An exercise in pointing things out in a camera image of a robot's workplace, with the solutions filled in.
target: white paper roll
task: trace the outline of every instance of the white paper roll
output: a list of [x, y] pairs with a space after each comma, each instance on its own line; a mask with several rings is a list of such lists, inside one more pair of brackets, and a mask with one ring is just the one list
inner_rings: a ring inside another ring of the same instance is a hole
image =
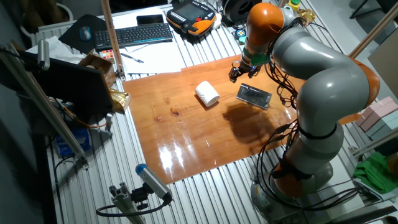
[[199, 96], [202, 102], [207, 106], [211, 106], [220, 98], [217, 91], [210, 85], [208, 81], [201, 82], [195, 89], [195, 93]]

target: black keyboard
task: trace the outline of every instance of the black keyboard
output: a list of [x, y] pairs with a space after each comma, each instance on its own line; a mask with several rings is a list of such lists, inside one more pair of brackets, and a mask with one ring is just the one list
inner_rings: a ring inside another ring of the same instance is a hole
[[[118, 37], [119, 47], [171, 42], [173, 39], [173, 35], [167, 23], [117, 29], [116, 36]], [[94, 40], [96, 50], [107, 50], [112, 48], [107, 30], [95, 32]]]

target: mouse pad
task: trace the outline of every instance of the mouse pad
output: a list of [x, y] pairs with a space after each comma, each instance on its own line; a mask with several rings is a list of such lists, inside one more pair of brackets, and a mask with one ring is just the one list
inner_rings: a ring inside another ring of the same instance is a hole
[[[88, 26], [91, 32], [91, 40], [82, 41], [80, 40], [80, 28]], [[59, 40], [64, 44], [79, 50], [84, 54], [88, 54], [95, 48], [94, 33], [96, 31], [106, 30], [105, 21], [98, 19], [96, 16], [86, 14], [80, 17], [74, 25], [72, 25], [60, 38]]]

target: black monitor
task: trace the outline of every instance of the black monitor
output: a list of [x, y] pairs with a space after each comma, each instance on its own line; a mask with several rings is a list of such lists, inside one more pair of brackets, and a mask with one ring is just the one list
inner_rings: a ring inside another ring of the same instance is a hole
[[[24, 60], [37, 63], [37, 54], [18, 53]], [[89, 118], [113, 111], [112, 97], [99, 70], [51, 58], [47, 71], [32, 74], [47, 96], [72, 102], [73, 112], [79, 117]]]

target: wooden table surface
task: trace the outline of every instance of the wooden table surface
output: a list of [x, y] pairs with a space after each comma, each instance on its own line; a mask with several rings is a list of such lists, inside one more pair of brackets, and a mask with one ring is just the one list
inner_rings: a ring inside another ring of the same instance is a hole
[[[257, 154], [275, 128], [296, 118], [295, 110], [280, 102], [277, 84], [264, 68], [252, 79], [243, 75], [230, 82], [234, 60], [240, 55], [123, 83], [132, 96], [129, 106], [146, 164], [166, 184]], [[289, 79], [297, 90], [304, 83]], [[220, 95], [210, 108], [195, 95], [205, 80]], [[269, 109], [236, 99], [241, 83], [272, 93]], [[280, 145], [279, 141], [268, 149]]]

